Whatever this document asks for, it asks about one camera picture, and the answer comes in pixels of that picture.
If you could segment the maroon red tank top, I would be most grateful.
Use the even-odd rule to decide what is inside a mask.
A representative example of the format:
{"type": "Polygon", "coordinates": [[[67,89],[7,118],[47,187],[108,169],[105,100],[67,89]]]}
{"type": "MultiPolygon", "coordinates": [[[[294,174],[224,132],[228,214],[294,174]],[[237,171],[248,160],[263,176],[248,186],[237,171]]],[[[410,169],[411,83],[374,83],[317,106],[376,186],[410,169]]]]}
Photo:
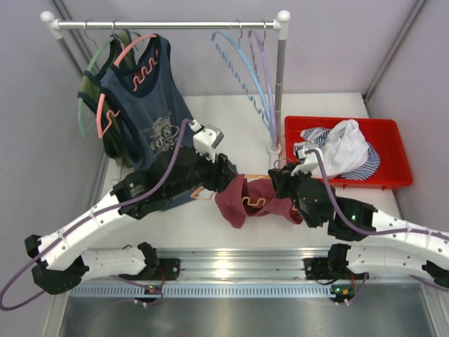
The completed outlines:
{"type": "Polygon", "coordinates": [[[270,179],[248,180],[239,174],[225,191],[215,195],[215,203],[222,217],[236,229],[250,217],[281,216],[294,225],[303,221],[290,199],[275,197],[270,179]]]}

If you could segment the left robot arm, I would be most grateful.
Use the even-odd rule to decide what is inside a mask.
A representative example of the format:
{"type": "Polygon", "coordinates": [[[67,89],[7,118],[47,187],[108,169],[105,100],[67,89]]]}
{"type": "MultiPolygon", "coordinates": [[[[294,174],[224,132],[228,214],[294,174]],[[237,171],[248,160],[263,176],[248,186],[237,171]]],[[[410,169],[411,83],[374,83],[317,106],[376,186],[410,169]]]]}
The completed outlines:
{"type": "Polygon", "coordinates": [[[98,204],[46,236],[31,235],[25,248],[36,265],[34,283],[56,295],[90,279],[119,276],[150,280],[159,269],[156,249],[147,242],[123,249],[94,249],[108,234],[188,197],[198,187],[224,191],[237,176],[225,154],[214,160],[182,146],[162,152],[149,169],[128,174],[98,204]]]}

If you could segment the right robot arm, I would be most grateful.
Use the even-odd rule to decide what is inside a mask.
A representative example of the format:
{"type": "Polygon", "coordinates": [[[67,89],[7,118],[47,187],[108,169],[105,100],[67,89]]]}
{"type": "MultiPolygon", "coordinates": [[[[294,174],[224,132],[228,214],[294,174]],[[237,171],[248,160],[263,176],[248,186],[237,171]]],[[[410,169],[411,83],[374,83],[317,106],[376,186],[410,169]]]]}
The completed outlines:
{"type": "Polygon", "coordinates": [[[448,290],[448,234],[410,223],[355,199],[337,197],[333,187],[296,171],[295,164],[268,171],[278,199],[289,199],[308,227],[327,227],[338,239],[328,251],[335,278],[350,272],[409,275],[448,290]]]}

